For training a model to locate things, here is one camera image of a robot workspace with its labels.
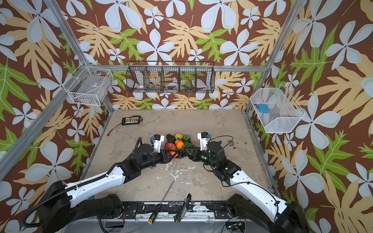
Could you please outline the red tomato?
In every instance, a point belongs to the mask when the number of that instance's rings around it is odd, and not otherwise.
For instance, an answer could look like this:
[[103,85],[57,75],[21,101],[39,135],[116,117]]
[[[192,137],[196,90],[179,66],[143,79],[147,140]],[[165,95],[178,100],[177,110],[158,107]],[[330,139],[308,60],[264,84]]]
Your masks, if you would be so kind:
[[175,146],[174,143],[167,143],[167,144],[165,145],[165,149],[167,149],[167,150],[176,150],[177,147]]

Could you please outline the black grape bunch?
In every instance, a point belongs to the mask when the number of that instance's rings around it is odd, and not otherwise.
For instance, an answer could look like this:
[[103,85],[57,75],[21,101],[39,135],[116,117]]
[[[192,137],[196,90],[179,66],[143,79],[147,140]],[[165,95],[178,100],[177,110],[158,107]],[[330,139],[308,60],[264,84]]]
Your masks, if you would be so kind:
[[191,155],[193,147],[194,145],[192,143],[185,142],[183,148],[179,149],[175,158],[182,159],[184,157],[188,157],[189,155]]

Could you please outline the dark avocado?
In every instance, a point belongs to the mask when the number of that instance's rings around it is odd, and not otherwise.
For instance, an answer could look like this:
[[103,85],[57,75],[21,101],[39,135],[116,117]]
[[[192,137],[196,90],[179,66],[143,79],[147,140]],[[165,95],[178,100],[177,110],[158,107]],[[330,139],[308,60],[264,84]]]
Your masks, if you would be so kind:
[[176,138],[175,138],[175,136],[173,136],[173,135],[171,135],[171,134],[167,134],[166,135],[166,139],[167,139],[167,142],[168,143],[175,143],[175,141],[176,141]]

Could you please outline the yellow pear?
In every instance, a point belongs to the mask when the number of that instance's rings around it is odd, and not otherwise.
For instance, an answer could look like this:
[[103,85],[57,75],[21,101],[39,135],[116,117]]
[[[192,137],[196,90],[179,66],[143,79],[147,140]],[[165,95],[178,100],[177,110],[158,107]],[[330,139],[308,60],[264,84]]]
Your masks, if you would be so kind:
[[183,135],[182,134],[180,134],[180,133],[177,133],[176,135],[175,135],[175,139],[176,140],[182,140],[183,139]]

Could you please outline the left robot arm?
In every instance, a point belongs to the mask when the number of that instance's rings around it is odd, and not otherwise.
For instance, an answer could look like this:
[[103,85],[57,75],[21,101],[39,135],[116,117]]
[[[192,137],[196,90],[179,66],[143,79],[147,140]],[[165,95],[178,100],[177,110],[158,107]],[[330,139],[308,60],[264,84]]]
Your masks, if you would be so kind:
[[114,163],[106,172],[74,183],[55,182],[41,201],[26,213],[21,226],[39,227],[44,233],[55,233],[83,218],[118,217],[123,205],[117,195],[94,200],[91,197],[134,180],[144,169],[169,163],[177,154],[178,150],[156,150],[152,145],[141,144],[126,159]]

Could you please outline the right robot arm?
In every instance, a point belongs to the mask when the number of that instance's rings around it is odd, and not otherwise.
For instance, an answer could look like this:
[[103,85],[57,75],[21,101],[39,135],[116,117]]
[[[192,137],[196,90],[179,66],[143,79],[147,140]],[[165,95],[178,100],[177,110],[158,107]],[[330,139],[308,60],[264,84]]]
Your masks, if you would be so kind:
[[231,217],[249,219],[269,233],[308,233],[305,214],[295,201],[287,202],[251,179],[237,164],[227,159],[221,142],[208,142],[203,148],[193,147],[187,155],[194,162],[211,167],[223,187],[240,193],[226,202]]

